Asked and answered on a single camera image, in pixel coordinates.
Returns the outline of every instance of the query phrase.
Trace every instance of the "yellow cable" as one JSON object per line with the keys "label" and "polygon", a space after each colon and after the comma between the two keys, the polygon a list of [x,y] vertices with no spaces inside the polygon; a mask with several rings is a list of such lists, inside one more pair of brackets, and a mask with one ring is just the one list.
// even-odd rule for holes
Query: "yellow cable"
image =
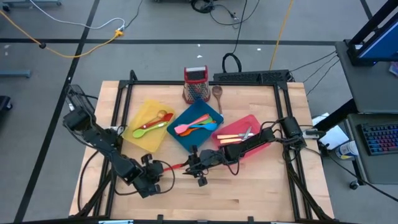
{"label": "yellow cable", "polygon": [[[20,27],[19,27],[14,21],[12,21],[4,12],[0,11],[0,13],[1,13],[2,16],[4,16],[15,28],[19,29],[19,31],[21,31],[23,34],[25,34],[30,40],[32,40],[32,41],[35,42],[36,44],[42,45],[42,43],[40,43],[38,40],[36,40],[36,39],[33,38],[32,36],[30,36],[30,35],[29,35],[27,32],[25,32],[22,28],[20,28]],[[83,53],[83,54],[81,54],[81,55],[69,56],[69,55],[61,54],[61,53],[57,52],[56,50],[51,49],[50,47],[46,47],[46,49],[49,50],[49,51],[51,51],[51,52],[53,52],[53,53],[56,54],[56,55],[59,55],[59,56],[61,56],[61,57],[64,57],[64,58],[79,58],[79,57],[86,56],[86,55],[92,53],[94,50],[96,50],[96,49],[98,49],[98,48],[100,48],[100,47],[102,47],[102,46],[104,46],[104,45],[107,45],[108,43],[112,42],[114,39],[116,39],[116,38],[118,38],[118,37],[120,37],[120,36],[122,36],[122,35],[123,35],[123,32],[121,32],[120,30],[116,30],[116,31],[115,31],[115,35],[114,35],[110,40],[108,40],[107,42],[105,42],[105,43],[103,43],[103,44],[99,44],[99,45],[93,47],[91,50],[89,50],[89,51],[87,51],[86,53]]]}
{"label": "yellow cable", "polygon": [[287,9],[284,22],[282,23],[282,27],[280,28],[278,40],[276,42],[274,53],[272,54],[272,58],[271,58],[271,63],[269,65],[269,70],[272,69],[272,64],[274,64],[275,55],[276,55],[276,52],[277,52],[278,47],[279,47],[279,41],[280,41],[280,38],[282,37],[282,33],[283,33],[284,29],[285,29],[286,21],[289,18],[290,10],[292,9],[292,6],[293,6],[293,1],[294,0],[290,0],[289,8]]}

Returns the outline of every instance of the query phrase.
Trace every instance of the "blue tray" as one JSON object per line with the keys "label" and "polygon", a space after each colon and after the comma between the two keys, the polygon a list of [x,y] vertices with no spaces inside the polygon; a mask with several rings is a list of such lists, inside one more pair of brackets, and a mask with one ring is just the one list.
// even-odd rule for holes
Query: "blue tray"
{"label": "blue tray", "polygon": [[203,100],[198,100],[167,127],[167,132],[169,132],[188,152],[191,152],[190,146],[192,145],[200,147],[206,141],[206,139],[211,136],[212,131],[200,128],[194,130],[188,136],[181,137],[174,131],[174,128],[180,124],[189,124],[204,114],[209,114],[218,125],[224,121],[224,118],[209,105],[207,105],[207,103],[205,103]]}

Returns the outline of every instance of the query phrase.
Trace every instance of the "white paper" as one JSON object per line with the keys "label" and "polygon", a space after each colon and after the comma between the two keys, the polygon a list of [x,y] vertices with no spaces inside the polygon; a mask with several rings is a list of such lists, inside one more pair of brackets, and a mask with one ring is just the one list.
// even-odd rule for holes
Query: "white paper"
{"label": "white paper", "polygon": [[[320,115],[314,119],[312,119],[312,124],[316,125],[318,124],[321,120],[325,119],[327,116],[329,116],[329,113],[324,113],[323,115]],[[332,150],[335,147],[343,144],[344,142],[348,141],[347,135],[344,133],[341,128],[336,125],[335,127],[331,128],[326,135],[319,139],[322,144],[326,145],[329,144],[328,149]]]}

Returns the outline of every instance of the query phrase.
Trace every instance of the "red cheese grater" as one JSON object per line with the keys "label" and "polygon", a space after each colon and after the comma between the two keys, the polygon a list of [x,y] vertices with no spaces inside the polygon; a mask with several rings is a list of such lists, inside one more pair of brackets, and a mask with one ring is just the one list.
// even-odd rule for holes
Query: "red cheese grater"
{"label": "red cheese grater", "polygon": [[207,66],[184,68],[184,91],[182,98],[192,104],[195,100],[207,102],[210,99]]}

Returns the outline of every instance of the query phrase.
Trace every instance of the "gray floor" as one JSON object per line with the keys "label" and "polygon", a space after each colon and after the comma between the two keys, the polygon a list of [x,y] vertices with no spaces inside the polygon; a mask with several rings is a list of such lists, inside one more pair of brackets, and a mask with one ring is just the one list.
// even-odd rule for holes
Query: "gray floor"
{"label": "gray floor", "polygon": [[[232,40],[237,31],[215,24],[208,15],[199,14],[188,4],[177,0],[161,4],[144,0],[138,18],[125,31],[123,39],[214,39]],[[384,2],[367,0],[372,13]],[[68,21],[85,23],[94,0],[65,0],[62,7],[45,7],[51,15]],[[240,15],[243,1],[220,1]],[[93,25],[113,17],[129,20],[139,1],[101,0]],[[248,12],[255,1],[248,4]],[[241,39],[276,40],[289,0],[261,0],[253,17],[244,23]],[[11,18],[33,36],[46,39],[79,39],[82,27],[59,24],[36,9],[13,9]],[[214,13],[221,21],[230,22],[222,10]],[[300,0],[294,2],[282,40],[338,41],[352,37],[367,21],[360,0]],[[101,30],[91,30],[89,39],[107,39],[119,26],[114,22]],[[1,38],[24,38],[0,19]],[[77,44],[49,44],[73,55]],[[83,51],[94,47],[85,44]],[[80,59],[73,83],[87,94],[97,95],[103,80],[127,79],[134,69],[140,80],[181,80],[184,67],[208,65],[210,73],[221,72],[221,58],[233,45],[211,44],[112,44]],[[273,45],[239,45],[236,55],[243,70],[267,70]],[[281,45],[273,69],[293,69],[334,51],[332,46]],[[50,124],[62,85],[72,60],[52,55],[35,44],[0,44],[0,69],[29,69],[32,77],[0,78],[0,95],[9,95],[14,109],[4,119],[0,131],[0,223],[12,222],[21,202],[35,160]],[[303,81],[320,63],[294,72]],[[311,89],[325,66],[305,83]],[[232,61],[227,70],[235,71]],[[331,113],[350,99],[348,85],[339,64],[330,70],[308,96],[312,114]],[[67,217],[83,156],[79,145],[58,121],[42,172],[30,201],[25,221]],[[342,162],[352,169],[349,162]],[[396,223],[398,204],[369,187],[357,191],[348,188],[353,179],[332,161],[325,160],[324,170],[336,218],[358,223]],[[398,187],[378,186],[398,197]]]}

